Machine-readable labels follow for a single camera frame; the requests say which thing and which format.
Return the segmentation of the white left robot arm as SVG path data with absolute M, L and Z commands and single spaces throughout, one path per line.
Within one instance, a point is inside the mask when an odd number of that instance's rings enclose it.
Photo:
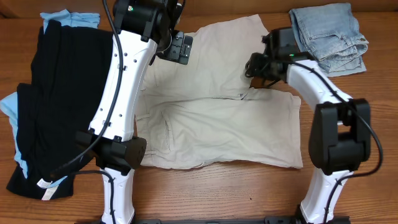
M 186 65 L 193 39 L 175 29 L 185 7 L 178 1 L 116 1 L 106 9 L 113 57 L 98 109 L 75 142 L 78 159 L 95 157 L 103 177 L 104 212 L 99 223 L 133 223 L 132 182 L 146 151 L 134 119 L 148 66 L 156 58 Z

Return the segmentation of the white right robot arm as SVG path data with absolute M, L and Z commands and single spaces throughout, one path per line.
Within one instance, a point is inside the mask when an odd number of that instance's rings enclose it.
M 335 217 L 334 208 L 347 180 L 359 177 L 370 157 L 369 103 L 342 92 L 308 53 L 253 53 L 245 70 L 249 77 L 289 84 L 314 112 L 308 152 L 315 170 L 308 192 L 295 215 L 267 217 L 265 223 L 349 223 L 349 217 Z

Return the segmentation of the beige khaki shorts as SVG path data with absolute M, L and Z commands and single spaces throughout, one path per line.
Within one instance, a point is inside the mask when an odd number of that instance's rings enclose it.
M 218 22 L 193 33 L 187 65 L 156 59 L 137 104 L 137 133 L 146 139 L 144 166 L 191 169 L 214 162 L 303 166 L 301 100 L 255 89 L 246 62 L 267 34 L 258 15 Z

